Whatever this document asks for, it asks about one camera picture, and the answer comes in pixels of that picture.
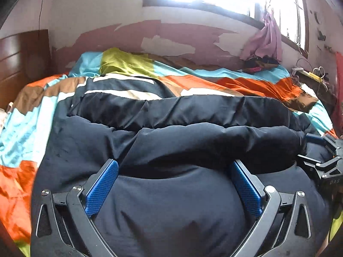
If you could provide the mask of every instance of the window frame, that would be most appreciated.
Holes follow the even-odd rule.
[[[299,51],[305,58],[308,58],[308,48],[309,48],[309,23],[308,23],[308,12],[307,12],[307,5],[306,0],[302,0],[303,4],[303,10],[305,15],[305,49],[299,47],[295,42],[290,40],[284,35],[281,35],[282,42],[286,43],[296,51]],[[203,10],[206,12],[213,12],[219,15],[223,15],[226,17],[230,17],[232,19],[241,21],[243,23],[246,23],[248,25],[251,25],[259,30],[261,30],[264,27],[264,23],[258,19],[252,18],[248,15],[232,12],[230,10],[224,9],[222,7],[201,3],[201,2],[191,2],[191,3],[185,3],[185,2],[179,2],[174,0],[143,0],[143,7],[178,7],[178,8],[191,8],[191,9],[198,9]],[[255,17],[260,17],[261,12],[258,7],[255,6]]]

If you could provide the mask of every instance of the wooden furniture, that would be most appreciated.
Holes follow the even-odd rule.
[[[51,75],[48,30],[0,39],[0,108],[6,110],[29,83]]]

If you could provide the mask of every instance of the electrical wire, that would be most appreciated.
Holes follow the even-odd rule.
[[[39,19],[38,19],[38,37],[39,37],[39,30],[41,29],[41,14],[42,14],[42,9],[43,9],[43,1],[44,0],[42,0],[41,11],[39,12]]]
[[[322,66],[320,66],[320,67],[315,67],[313,70],[312,70],[312,73],[314,73],[314,71],[315,70],[318,70],[319,71],[319,73],[320,73],[320,75],[322,74],[322,71],[320,70],[320,68],[322,68],[323,69],[323,71],[324,71],[324,74],[323,74],[323,76],[320,78],[320,79],[323,79],[324,78],[324,76],[325,76],[325,69],[322,67]]]
[[[305,58],[299,58],[299,59],[298,59],[297,63],[295,64],[297,67],[299,67],[299,66],[298,66],[298,62],[299,62],[300,60],[304,60],[304,61],[308,62],[308,64],[309,64],[310,67],[311,67],[311,70],[313,70],[313,68],[312,68],[312,66],[311,66],[311,64],[310,64],[310,62],[307,61]]]

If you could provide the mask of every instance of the white stripe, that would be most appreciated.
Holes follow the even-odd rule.
[[[33,143],[31,160],[37,163],[37,168],[40,166],[45,155],[57,101],[57,97],[43,97],[41,105],[36,112],[37,121],[35,124],[35,140]]]
[[[181,96],[192,96],[194,94],[217,94],[220,96],[235,97],[233,94],[207,88],[190,88],[189,90],[184,89],[181,92]]]
[[[85,77],[85,81],[84,81],[83,83],[78,84],[78,85],[76,86],[76,88],[86,86],[87,79],[88,79],[88,76],[86,76],[86,77]]]
[[[137,100],[158,100],[162,99],[158,95],[149,93],[149,92],[140,92],[135,90],[127,90],[127,91],[116,91],[116,90],[90,90],[85,92],[85,94],[89,93],[107,93],[112,94],[118,97],[128,98],[128,99],[137,99]]]
[[[305,83],[301,83],[301,88],[308,94],[310,94],[311,96],[313,96],[314,98],[318,98],[316,96],[316,93],[310,88],[308,87]]]
[[[155,84],[154,80],[151,80],[151,79],[126,76],[126,75],[118,74],[118,73],[107,73],[106,76],[95,77],[93,79],[93,82],[97,82],[100,80],[106,80],[106,79],[110,79],[110,78],[115,78],[115,79],[119,79],[119,80],[139,80],[139,81],[144,81],[144,82],[148,82],[151,84]]]
[[[59,93],[58,94],[58,98],[57,98],[57,102],[60,102],[61,100],[65,100],[66,98],[72,97],[73,95],[75,95],[75,92],[72,92],[72,93]]]

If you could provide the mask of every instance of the yellow object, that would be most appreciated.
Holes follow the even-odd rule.
[[[308,77],[311,77],[314,80],[316,80],[317,82],[322,83],[322,79],[318,75],[315,75],[314,73],[311,73],[311,72],[308,73]]]
[[[313,80],[316,80],[319,83],[322,83],[323,81],[318,75],[315,75],[314,73],[306,72],[304,70],[299,70],[299,72],[302,73],[303,75],[306,75],[307,77],[312,78]]]
[[[26,256],[30,257],[30,245],[25,242],[15,242],[15,244],[18,246],[20,251]]]
[[[108,49],[102,54],[100,73],[158,77],[154,73],[153,60],[148,58],[148,54],[134,55],[121,51],[118,48]]]
[[[333,222],[331,225],[329,241],[331,241],[333,239],[333,237],[337,233],[338,229],[341,227],[342,222],[343,222],[343,211],[341,212],[341,216],[339,218],[333,219]]]

